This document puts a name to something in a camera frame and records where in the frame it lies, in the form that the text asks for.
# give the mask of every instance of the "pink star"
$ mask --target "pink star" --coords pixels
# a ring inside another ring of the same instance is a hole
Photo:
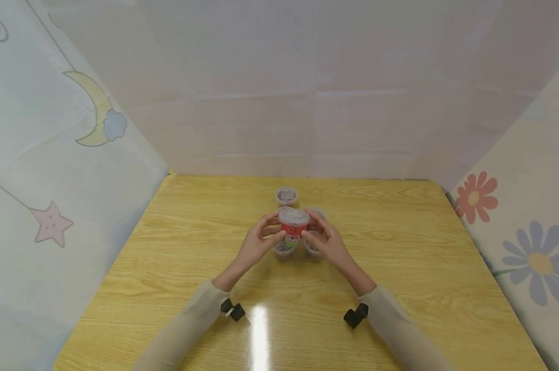
[[[73,222],[61,216],[61,212],[54,202],[46,210],[30,209],[34,218],[40,223],[40,229],[36,234],[34,242],[42,242],[52,238],[59,246],[65,247],[65,237],[63,232],[73,225]]]

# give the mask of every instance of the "cartoon moon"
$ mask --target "cartoon moon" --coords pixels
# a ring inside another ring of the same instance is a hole
[[[97,147],[107,143],[109,140],[104,135],[104,120],[106,119],[108,112],[112,110],[112,105],[104,93],[104,90],[102,90],[102,88],[87,75],[78,73],[77,71],[68,71],[63,74],[78,83],[78,85],[85,90],[96,109],[95,128],[90,134],[76,140],[76,142],[88,147]]]

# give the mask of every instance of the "right hand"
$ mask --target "right hand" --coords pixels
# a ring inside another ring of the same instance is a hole
[[[305,209],[307,214],[310,215],[310,223],[313,225],[314,229],[319,230],[323,234],[323,239],[319,239],[314,234],[309,231],[303,231],[302,237],[311,243],[317,250],[321,251],[325,258],[339,268],[343,263],[349,262],[352,257],[345,247],[345,243],[339,234],[337,228],[333,224],[327,222],[322,216],[318,215],[314,211]]]

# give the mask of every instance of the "wood grain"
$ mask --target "wood grain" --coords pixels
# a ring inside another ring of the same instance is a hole
[[[389,288],[458,370],[545,370],[440,187],[427,181],[168,176],[57,359],[55,370],[130,370],[199,285],[233,259],[282,185],[320,207],[353,257]],[[397,370],[326,261],[272,254],[232,293],[187,370]]]

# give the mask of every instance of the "plastic cup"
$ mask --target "plastic cup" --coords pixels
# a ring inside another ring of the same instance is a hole
[[[291,258],[292,254],[296,250],[294,246],[287,246],[283,241],[279,242],[275,247],[273,247],[273,252],[275,257],[281,261],[286,261]]]
[[[318,215],[320,215],[323,219],[327,218],[327,214],[325,213],[325,211],[323,211],[321,208],[318,207],[311,207],[310,210],[316,212]]]
[[[291,208],[280,211],[278,220],[281,223],[281,229],[286,231],[282,241],[284,245],[297,247],[302,238],[300,234],[303,230],[306,230],[310,222],[310,216],[303,210]]]
[[[293,209],[293,207],[291,207],[291,206],[282,206],[282,207],[278,208],[277,211],[281,212],[282,210],[286,210],[286,209]]]
[[[275,200],[279,206],[295,206],[298,192],[292,187],[281,187],[275,192]]]
[[[317,238],[321,240],[323,239],[323,235],[319,231],[311,230],[310,233],[315,235]],[[315,249],[314,246],[308,241],[304,240],[304,245],[306,246],[306,253],[308,254],[309,258],[313,260],[317,260],[323,257],[323,253]]]

